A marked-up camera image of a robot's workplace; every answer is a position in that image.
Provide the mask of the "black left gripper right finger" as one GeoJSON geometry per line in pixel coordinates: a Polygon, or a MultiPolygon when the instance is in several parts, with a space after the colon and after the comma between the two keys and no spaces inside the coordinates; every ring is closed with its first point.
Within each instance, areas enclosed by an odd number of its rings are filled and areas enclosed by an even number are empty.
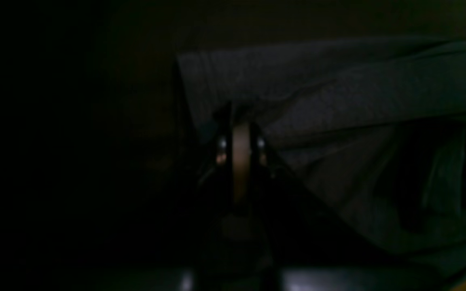
{"type": "Polygon", "coordinates": [[[250,197],[272,258],[263,291],[436,291],[438,271],[377,247],[342,221],[248,124],[250,197]]]}

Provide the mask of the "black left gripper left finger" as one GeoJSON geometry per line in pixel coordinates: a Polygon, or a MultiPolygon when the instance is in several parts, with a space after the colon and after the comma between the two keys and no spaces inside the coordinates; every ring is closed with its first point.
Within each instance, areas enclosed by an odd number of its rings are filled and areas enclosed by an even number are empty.
{"type": "Polygon", "coordinates": [[[97,291],[197,291],[202,241],[233,206],[233,107],[213,113],[217,129],[188,149],[165,187],[121,225],[95,276],[97,291]]]}

